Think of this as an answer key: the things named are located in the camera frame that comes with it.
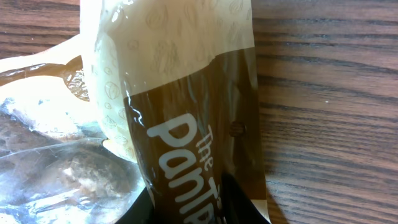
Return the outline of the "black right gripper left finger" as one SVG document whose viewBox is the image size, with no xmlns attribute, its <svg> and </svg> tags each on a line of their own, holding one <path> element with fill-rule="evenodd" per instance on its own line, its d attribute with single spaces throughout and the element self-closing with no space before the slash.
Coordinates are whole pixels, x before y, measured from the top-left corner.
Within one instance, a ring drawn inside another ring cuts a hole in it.
<svg viewBox="0 0 398 224">
<path fill-rule="evenodd" d="M 115 224 L 155 224 L 154 206 L 146 188 Z"/>
</svg>

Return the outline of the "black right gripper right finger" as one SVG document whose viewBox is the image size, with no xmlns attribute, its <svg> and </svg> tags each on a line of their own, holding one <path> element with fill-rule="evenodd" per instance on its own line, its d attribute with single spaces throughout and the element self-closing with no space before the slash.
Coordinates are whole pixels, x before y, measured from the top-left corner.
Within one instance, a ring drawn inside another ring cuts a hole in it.
<svg viewBox="0 0 398 224">
<path fill-rule="evenodd" d="M 227 224 L 269 224 L 231 174 L 222 173 L 221 181 L 221 199 Z"/>
</svg>

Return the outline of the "beige brown snack pouch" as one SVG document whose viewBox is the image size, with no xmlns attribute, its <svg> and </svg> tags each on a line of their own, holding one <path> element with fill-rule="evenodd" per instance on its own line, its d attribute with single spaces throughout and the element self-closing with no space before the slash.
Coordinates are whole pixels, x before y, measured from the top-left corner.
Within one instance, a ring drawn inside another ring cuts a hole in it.
<svg viewBox="0 0 398 224">
<path fill-rule="evenodd" d="M 1 222 L 269 222 L 251 0 L 82 1 L 80 32 L 1 60 Z"/>
</svg>

